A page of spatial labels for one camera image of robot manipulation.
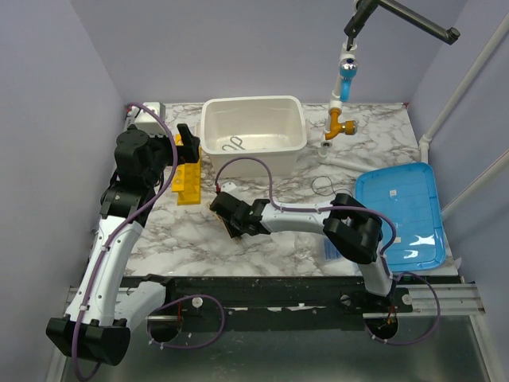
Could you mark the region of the yellow test tube rack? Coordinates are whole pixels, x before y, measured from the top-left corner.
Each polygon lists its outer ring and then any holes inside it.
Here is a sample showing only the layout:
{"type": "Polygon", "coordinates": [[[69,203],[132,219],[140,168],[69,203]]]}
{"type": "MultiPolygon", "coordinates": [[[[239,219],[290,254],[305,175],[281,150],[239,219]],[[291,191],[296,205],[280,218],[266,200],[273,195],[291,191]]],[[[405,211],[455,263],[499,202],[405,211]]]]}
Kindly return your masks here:
{"type": "Polygon", "coordinates": [[[177,205],[201,203],[201,147],[198,146],[198,162],[177,167],[173,177],[172,192],[177,195],[177,205]]]}

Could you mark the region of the white plastic tub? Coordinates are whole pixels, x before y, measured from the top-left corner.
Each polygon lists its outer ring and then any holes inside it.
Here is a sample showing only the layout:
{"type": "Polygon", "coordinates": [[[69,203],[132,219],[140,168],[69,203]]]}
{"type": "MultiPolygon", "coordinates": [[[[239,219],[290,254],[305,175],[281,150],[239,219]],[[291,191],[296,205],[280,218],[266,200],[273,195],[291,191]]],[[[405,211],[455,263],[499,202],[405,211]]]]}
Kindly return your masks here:
{"type": "Polygon", "coordinates": [[[274,176],[290,175],[308,142],[308,127],[300,100],[291,95],[210,99],[202,107],[202,151],[222,177],[265,177],[262,165],[238,157],[258,158],[274,176]],[[245,150],[222,151],[224,139],[237,135],[245,150]]]}

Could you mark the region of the bag of blue pipettes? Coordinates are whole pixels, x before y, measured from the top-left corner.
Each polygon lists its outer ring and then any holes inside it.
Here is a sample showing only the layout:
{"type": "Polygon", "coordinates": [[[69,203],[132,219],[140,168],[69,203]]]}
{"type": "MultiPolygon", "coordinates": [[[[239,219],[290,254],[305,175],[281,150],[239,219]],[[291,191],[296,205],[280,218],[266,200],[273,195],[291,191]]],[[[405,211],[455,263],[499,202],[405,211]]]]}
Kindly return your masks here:
{"type": "Polygon", "coordinates": [[[336,249],[336,247],[329,239],[324,238],[322,240],[320,249],[321,261],[323,263],[331,263],[342,259],[341,253],[336,249]]]}

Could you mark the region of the blue plastic tray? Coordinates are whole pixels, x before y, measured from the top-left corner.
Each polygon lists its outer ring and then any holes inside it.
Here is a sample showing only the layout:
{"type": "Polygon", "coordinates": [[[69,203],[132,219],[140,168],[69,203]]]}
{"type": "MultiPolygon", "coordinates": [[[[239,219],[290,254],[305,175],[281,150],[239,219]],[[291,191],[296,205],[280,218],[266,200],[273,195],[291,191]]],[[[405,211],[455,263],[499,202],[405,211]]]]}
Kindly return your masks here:
{"type": "Polygon", "coordinates": [[[433,168],[424,162],[364,173],[355,199],[386,215],[396,227],[385,251],[391,271],[425,271],[445,261],[444,228],[433,168]]]}

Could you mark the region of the wooden stick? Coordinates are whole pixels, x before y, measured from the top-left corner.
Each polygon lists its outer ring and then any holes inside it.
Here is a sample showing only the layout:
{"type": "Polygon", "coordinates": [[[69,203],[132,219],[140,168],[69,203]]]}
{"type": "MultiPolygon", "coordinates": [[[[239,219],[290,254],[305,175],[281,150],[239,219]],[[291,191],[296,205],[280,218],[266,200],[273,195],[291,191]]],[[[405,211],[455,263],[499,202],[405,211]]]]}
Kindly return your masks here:
{"type": "Polygon", "coordinates": [[[209,206],[209,210],[211,212],[211,214],[218,220],[218,222],[221,224],[221,226],[223,227],[223,229],[227,232],[227,234],[229,235],[230,239],[238,244],[241,240],[241,237],[238,235],[238,230],[236,228],[233,228],[232,226],[230,226],[230,224],[228,224],[226,222],[226,220],[224,218],[222,218],[220,215],[218,215],[216,212],[214,212],[212,210],[212,207],[209,206]]]}

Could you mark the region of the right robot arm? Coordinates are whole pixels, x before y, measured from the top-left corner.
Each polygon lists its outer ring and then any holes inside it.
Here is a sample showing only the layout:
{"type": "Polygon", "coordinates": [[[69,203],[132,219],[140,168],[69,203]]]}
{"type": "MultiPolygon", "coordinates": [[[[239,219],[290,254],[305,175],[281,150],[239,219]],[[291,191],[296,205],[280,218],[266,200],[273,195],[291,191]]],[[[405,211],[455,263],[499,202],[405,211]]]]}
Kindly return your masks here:
{"type": "Polygon", "coordinates": [[[335,249],[359,267],[367,290],[367,305],[382,312],[394,303],[393,280],[383,253],[383,222],[389,219],[368,209],[346,193],[329,203],[277,205],[268,199],[252,204],[220,191],[210,209],[225,225],[230,237],[306,232],[325,236],[335,249]]]}

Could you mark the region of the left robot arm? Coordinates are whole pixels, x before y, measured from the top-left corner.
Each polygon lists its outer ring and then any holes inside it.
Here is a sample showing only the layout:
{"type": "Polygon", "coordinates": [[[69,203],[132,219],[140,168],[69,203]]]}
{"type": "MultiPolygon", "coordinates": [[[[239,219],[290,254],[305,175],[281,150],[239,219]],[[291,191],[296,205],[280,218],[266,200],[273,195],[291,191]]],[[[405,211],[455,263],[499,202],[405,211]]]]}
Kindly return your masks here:
{"type": "Polygon", "coordinates": [[[167,167],[195,164],[200,140],[188,126],[177,126],[181,144],[166,136],[149,136],[129,126],[116,138],[115,171],[100,199],[95,242],[82,282],[60,318],[50,318],[46,335],[66,356],[117,365],[124,358],[134,328],[152,310],[170,313],[176,295],[158,277],[151,276],[125,303],[117,302],[126,263],[153,207],[167,167]]]}

